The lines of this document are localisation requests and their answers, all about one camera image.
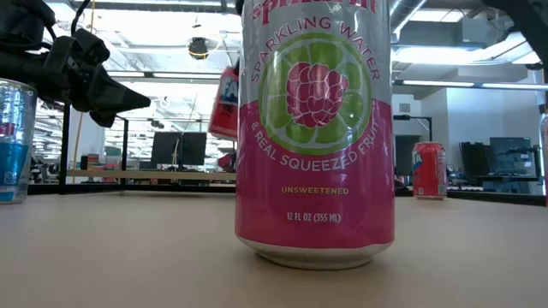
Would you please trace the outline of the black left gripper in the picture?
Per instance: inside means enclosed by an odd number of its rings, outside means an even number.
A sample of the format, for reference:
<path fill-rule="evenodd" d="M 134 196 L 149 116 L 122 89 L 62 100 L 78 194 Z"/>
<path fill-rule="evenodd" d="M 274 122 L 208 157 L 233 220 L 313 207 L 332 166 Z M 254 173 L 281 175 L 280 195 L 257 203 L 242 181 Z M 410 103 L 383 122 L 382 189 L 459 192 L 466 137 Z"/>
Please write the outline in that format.
<path fill-rule="evenodd" d="M 112 127 L 117 113 L 149 107 L 149 97 L 110 79 L 103 63 L 110 57 L 104 41 L 85 29 L 54 41 L 45 58 L 40 98 L 72 105 L 100 127 Z"/>

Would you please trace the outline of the blue silver Red Bull can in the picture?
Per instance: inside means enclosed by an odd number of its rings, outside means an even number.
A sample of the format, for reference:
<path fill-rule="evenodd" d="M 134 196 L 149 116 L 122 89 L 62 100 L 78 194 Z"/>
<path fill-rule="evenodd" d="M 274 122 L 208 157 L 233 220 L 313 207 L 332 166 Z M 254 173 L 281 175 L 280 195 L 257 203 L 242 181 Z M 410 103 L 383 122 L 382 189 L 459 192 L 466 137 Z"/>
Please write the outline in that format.
<path fill-rule="evenodd" d="M 27 198 L 38 94 L 0 78 L 0 204 Z"/>

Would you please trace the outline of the red Fanta can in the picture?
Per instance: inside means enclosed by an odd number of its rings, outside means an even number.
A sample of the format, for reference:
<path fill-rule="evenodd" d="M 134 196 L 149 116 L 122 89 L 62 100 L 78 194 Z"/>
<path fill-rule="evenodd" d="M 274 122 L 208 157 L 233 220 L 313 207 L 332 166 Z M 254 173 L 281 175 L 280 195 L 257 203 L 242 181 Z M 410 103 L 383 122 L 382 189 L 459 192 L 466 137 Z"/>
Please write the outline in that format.
<path fill-rule="evenodd" d="M 415 198 L 447 197 L 447 163 L 439 142 L 417 143 L 412 151 L 413 194 Z"/>
<path fill-rule="evenodd" d="M 239 63 L 221 74 L 208 132 L 220 139 L 237 140 Z"/>

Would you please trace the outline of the black-framed wooden shelf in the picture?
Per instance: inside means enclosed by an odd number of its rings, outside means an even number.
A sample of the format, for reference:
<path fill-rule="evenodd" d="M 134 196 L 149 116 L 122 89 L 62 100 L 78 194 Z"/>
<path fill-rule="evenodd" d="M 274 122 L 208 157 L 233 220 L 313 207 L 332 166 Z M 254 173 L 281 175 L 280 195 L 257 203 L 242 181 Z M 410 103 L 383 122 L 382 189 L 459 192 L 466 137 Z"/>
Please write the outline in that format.
<path fill-rule="evenodd" d="M 117 178 L 118 185 L 121 189 L 125 189 L 127 186 L 126 179 L 163 179 L 163 180 L 185 180 L 185 181 L 235 181 L 236 173 L 227 173 L 227 172 L 193 172 L 193 171 L 154 171 L 154 170 L 145 170 L 145 171 L 132 171 L 127 170 L 128 164 L 128 133 L 129 133 L 129 122 L 130 119 L 127 117 L 122 117 L 117 115 L 116 120 L 123 122 L 123 136 L 122 136 L 122 161 L 119 169 L 115 170 L 104 170 L 104 169 L 75 169 L 73 166 L 72 169 L 67 167 L 68 161 L 68 146 L 69 146 L 69 117 L 71 115 L 70 107 L 65 105 L 63 107 L 63 133 L 62 133 L 62 154 L 61 154 L 61 168 L 60 168 L 60 178 L 57 192 L 60 195 L 66 195 L 70 193 L 86 193 L 88 192 L 99 192 L 100 189 L 89 188 L 88 190 L 84 188 L 69 188 L 67 185 L 68 177 L 106 177 L 106 178 Z"/>

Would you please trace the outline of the colourful stacked bins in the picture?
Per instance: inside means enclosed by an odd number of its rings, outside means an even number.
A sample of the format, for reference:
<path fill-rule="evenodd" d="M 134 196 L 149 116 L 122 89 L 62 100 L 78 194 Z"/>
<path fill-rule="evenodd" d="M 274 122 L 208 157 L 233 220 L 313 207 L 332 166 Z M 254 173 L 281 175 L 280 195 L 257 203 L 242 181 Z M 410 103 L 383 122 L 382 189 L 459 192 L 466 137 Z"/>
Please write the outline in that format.
<path fill-rule="evenodd" d="M 103 154 L 86 154 L 81 157 L 81 170 L 116 171 L 121 168 L 122 150 L 106 146 Z"/>

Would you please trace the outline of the black computer monitor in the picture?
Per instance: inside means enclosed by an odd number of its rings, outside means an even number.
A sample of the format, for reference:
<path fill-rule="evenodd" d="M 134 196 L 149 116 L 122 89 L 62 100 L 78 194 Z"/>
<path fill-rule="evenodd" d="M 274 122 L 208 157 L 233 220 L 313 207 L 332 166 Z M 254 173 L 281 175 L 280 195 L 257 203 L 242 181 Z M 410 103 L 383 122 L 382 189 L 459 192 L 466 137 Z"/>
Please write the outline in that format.
<path fill-rule="evenodd" d="M 184 133 L 182 135 L 181 164 L 200 166 L 206 159 L 207 133 Z"/>
<path fill-rule="evenodd" d="M 175 164 L 180 137 L 179 132 L 156 132 L 152 144 L 151 163 L 154 165 Z"/>

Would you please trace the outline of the white ceiling light tube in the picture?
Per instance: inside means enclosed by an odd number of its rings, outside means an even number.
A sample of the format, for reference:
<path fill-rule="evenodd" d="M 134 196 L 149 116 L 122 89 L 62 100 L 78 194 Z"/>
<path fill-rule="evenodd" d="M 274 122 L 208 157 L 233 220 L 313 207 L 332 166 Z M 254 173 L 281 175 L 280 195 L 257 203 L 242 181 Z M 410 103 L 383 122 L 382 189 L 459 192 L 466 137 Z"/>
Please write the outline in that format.
<path fill-rule="evenodd" d="M 548 92 L 548 84 L 482 83 L 480 86 L 485 89 Z"/>
<path fill-rule="evenodd" d="M 178 80 L 218 80 L 221 74 L 152 73 L 153 78 Z"/>
<path fill-rule="evenodd" d="M 402 80 L 404 86 L 432 86 L 432 87 L 473 87 L 473 82 L 441 81 L 441 80 Z"/>

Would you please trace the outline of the dark workstation with monitors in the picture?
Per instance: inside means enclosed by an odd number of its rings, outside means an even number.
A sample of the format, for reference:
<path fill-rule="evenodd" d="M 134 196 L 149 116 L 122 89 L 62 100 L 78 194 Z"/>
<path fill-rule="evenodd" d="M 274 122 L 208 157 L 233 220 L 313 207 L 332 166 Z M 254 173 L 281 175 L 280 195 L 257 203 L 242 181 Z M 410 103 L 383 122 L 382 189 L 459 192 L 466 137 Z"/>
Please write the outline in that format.
<path fill-rule="evenodd" d="M 462 142 L 464 174 L 485 192 L 539 195 L 543 181 L 539 147 L 527 137 L 491 137 L 487 144 Z"/>

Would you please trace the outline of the black background gantry frame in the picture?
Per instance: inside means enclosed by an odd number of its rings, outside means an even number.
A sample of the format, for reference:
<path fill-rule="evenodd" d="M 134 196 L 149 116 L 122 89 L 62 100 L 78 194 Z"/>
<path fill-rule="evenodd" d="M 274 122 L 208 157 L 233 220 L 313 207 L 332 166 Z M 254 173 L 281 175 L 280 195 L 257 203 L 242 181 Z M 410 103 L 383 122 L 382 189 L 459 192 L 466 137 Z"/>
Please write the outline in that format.
<path fill-rule="evenodd" d="M 427 132 L 428 132 L 428 141 L 433 142 L 433 125 L 432 125 L 432 118 L 429 116 L 414 116 L 414 115 L 393 115 L 392 116 L 393 121 L 411 121 L 416 120 Z M 426 126 L 422 120 L 425 120 L 428 122 L 428 126 Z"/>

